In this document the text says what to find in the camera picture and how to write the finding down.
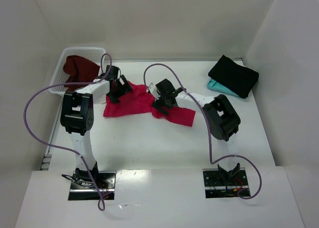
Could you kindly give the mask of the pink t shirt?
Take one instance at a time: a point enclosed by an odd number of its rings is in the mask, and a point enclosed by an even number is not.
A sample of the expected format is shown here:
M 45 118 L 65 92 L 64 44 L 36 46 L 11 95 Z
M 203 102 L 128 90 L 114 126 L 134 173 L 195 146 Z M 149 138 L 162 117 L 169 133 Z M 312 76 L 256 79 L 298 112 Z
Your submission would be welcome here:
M 195 111 L 187 108 L 173 107 L 169 109 L 167 115 L 164 115 L 152 107 L 155 98 L 147 93 L 145 85 L 135 85 L 131 82 L 129 84 L 133 92 L 120 97 L 119 103 L 111 103 L 109 97 L 106 97 L 106 106 L 103 112 L 105 118 L 151 113 L 157 119 L 166 119 L 174 124 L 188 127 L 193 125 Z

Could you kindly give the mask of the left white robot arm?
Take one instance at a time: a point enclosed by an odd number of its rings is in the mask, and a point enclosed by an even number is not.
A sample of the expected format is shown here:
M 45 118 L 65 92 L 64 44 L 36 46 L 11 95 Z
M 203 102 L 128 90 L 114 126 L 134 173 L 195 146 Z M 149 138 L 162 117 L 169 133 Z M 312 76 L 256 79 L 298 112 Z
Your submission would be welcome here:
M 92 152 L 90 130 L 94 123 L 94 103 L 102 96 L 109 103 L 120 103 L 120 98 L 133 89 L 120 68 L 108 65 L 94 84 L 87 85 L 77 91 L 64 93 L 60 123 L 70 135 L 76 155 L 74 182 L 97 183 L 100 181 L 97 161 Z

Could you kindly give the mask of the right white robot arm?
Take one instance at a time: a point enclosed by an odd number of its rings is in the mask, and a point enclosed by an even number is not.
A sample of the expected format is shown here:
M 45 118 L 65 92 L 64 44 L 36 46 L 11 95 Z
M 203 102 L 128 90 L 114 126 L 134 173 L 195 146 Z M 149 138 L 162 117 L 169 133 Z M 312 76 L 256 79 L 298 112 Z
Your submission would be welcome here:
M 188 92 L 181 87 L 176 89 L 168 79 L 158 84 L 151 83 L 147 92 L 155 98 L 152 106 L 164 115 L 169 115 L 174 108 L 202 113 L 209 128 L 209 138 L 214 137 L 223 152 L 221 160 L 217 162 L 218 175 L 225 184 L 235 179 L 240 170 L 234 157 L 236 133 L 241 120 L 225 95 L 212 97 Z

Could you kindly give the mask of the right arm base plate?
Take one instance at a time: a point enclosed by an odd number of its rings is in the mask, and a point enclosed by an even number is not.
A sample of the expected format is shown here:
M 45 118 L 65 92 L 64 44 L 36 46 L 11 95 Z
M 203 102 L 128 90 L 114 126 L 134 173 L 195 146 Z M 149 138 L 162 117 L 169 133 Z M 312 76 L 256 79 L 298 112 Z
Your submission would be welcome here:
M 233 198 L 250 197 L 249 184 L 245 169 L 241 169 L 227 185 L 222 181 L 217 169 L 203 170 L 205 197 L 210 198 Z

